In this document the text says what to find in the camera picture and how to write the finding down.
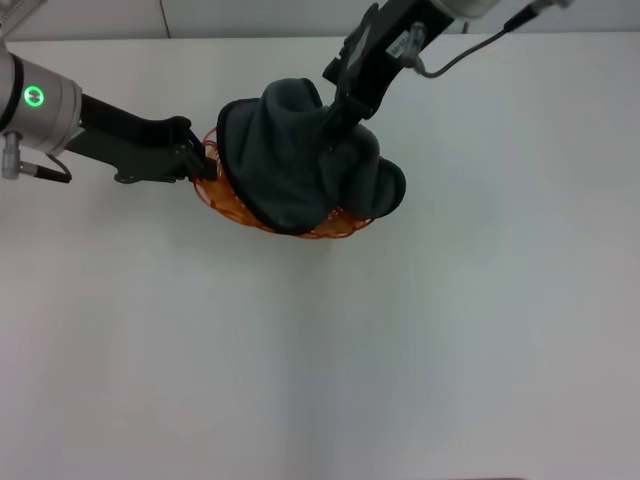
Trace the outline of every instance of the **orange basket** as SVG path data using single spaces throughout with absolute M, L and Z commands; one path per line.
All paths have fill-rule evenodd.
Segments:
M 196 178 L 194 187 L 198 197 L 211 208 L 214 208 L 234 222 L 248 227 L 259 228 L 265 232 L 275 233 L 272 229 L 263 225 L 233 192 L 229 179 L 220 162 L 218 144 L 212 139 L 216 134 L 216 130 L 217 129 L 211 130 L 202 143 L 207 150 L 207 157 L 216 162 L 218 179 L 209 181 Z M 358 230 L 368 227 L 371 223 L 373 223 L 372 219 L 360 220 L 354 218 L 341 208 L 336 208 L 316 229 L 310 233 L 299 235 L 299 238 L 314 240 L 320 238 L 346 238 Z

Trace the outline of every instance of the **connector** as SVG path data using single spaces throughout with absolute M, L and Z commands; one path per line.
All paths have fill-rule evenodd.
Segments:
M 533 0 L 529 5 L 524 7 L 520 12 L 504 24 L 505 32 L 513 32 L 531 20 L 538 18 L 547 8 L 557 5 L 565 9 L 569 8 L 575 0 Z

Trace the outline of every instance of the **green led light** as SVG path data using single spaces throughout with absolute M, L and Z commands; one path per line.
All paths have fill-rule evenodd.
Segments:
M 44 103 L 44 92 L 35 85 L 31 85 L 24 91 L 24 101 L 27 102 L 27 105 L 30 107 L 41 107 Z

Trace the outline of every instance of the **gray cable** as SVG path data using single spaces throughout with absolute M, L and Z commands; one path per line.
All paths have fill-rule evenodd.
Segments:
M 162 0 L 158 0 L 160 4 L 160 11 L 162 12 L 162 21 L 164 22 L 164 29 L 167 33 L 167 38 L 171 38 L 171 31 L 169 30 L 169 23 L 167 22 L 167 14 L 164 12 L 164 3 Z
M 484 47 L 486 47 L 487 45 L 492 44 L 496 40 L 500 40 L 506 34 L 507 34 L 507 32 L 505 30 L 503 30 L 503 31 L 501 31 L 499 33 L 496 33 L 493 37 L 490 37 L 490 38 L 486 39 L 484 42 L 480 42 L 475 47 L 470 48 L 466 52 L 461 53 L 460 55 L 458 55 L 456 58 L 451 60 L 449 63 L 447 63 L 444 67 L 442 67 L 437 72 L 434 72 L 434 73 L 427 72 L 427 70 L 426 70 L 426 68 L 424 66 L 424 63 L 422 62 L 422 59 L 420 57 L 416 58 L 416 62 L 415 62 L 415 65 L 414 65 L 413 69 L 416 71 L 416 73 L 422 75 L 423 77 L 426 77 L 426 78 L 438 78 L 438 77 L 444 75 L 445 73 L 447 73 L 449 70 L 451 70 L 458 63 L 460 63 L 462 60 L 467 58 L 469 55 L 472 55 L 472 54 L 476 53 L 478 50 L 481 50 Z
M 62 171 L 69 177 L 69 181 L 71 181 L 73 179 L 73 175 L 71 175 L 71 170 L 69 170 L 64 163 L 62 163 L 56 157 L 54 157 L 53 155 L 50 155 L 48 153 L 47 153 L 47 158 L 49 160 L 51 160 L 53 163 L 55 163 L 56 165 L 58 165 L 62 169 Z

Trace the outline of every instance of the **dark gray cloth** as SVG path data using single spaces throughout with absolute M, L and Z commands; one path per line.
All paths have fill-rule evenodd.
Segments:
M 331 151 L 313 140 L 327 108 L 311 81 L 280 80 L 262 98 L 234 102 L 218 120 L 220 159 L 238 197 L 279 233 L 307 233 L 341 206 L 379 218 L 402 201 L 402 171 L 358 125 Z

